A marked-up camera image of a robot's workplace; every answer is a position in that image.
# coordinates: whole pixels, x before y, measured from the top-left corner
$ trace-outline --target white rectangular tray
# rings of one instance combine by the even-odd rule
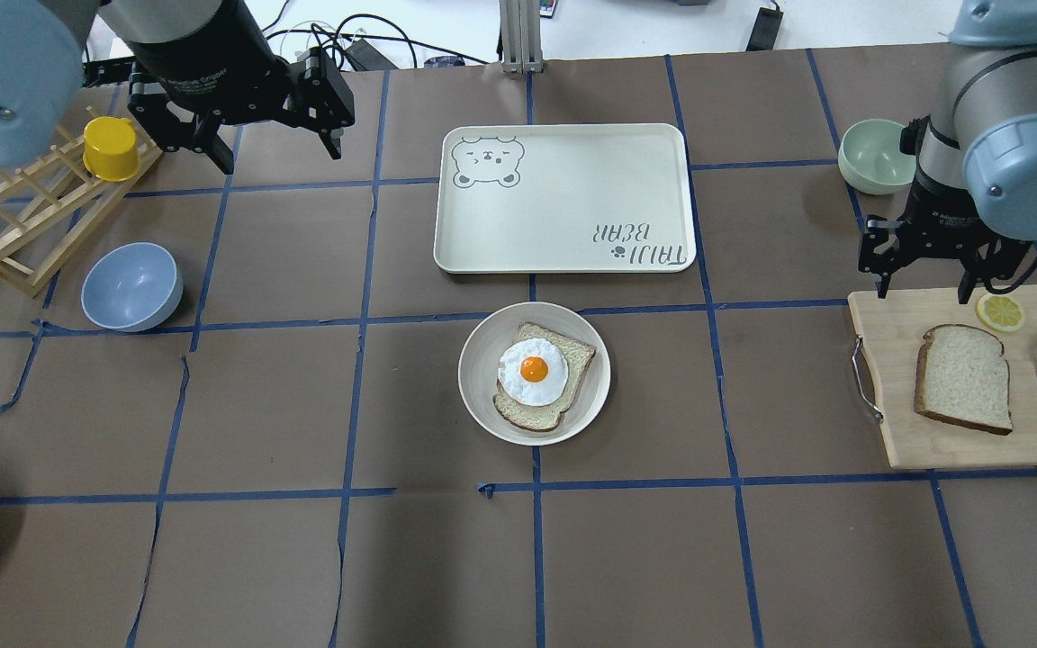
[[[443,142],[447,272],[679,272],[695,259],[682,134],[666,123],[463,126]]]

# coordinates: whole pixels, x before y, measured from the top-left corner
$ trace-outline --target egg yolk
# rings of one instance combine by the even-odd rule
[[[546,378],[546,374],[551,373],[551,368],[546,366],[546,361],[542,360],[542,358],[532,356],[523,359],[518,372],[522,373],[523,378],[526,378],[528,383],[538,383],[542,378]]]

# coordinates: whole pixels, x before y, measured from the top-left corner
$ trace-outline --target cutting board handle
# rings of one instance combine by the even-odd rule
[[[850,366],[856,370],[856,385],[859,386],[859,395],[862,397],[863,402],[867,403],[871,410],[875,411],[875,420],[881,421],[882,411],[877,408],[875,401],[867,398],[867,390],[863,389],[863,374],[859,371],[859,357],[863,353],[863,337],[856,336],[856,351],[850,354]]]

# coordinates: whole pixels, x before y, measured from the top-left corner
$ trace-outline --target plate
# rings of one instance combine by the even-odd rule
[[[497,391],[499,358],[513,342],[518,325],[532,321],[556,333],[593,345],[594,358],[583,375],[576,403],[563,415],[559,427],[546,432],[532,432],[513,426],[497,410],[493,398]],[[508,306],[482,319],[470,333],[458,357],[458,391],[470,415],[482,429],[518,446],[550,446],[583,431],[596,418],[611,389],[611,359],[597,331],[574,311],[546,303]]]
[[[460,126],[443,142],[435,262],[452,274],[679,272],[695,259],[668,123]]]

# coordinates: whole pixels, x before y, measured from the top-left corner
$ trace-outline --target yellow cup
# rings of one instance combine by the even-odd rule
[[[130,119],[99,116],[83,131],[83,164],[103,180],[129,180],[139,172],[139,139]]]

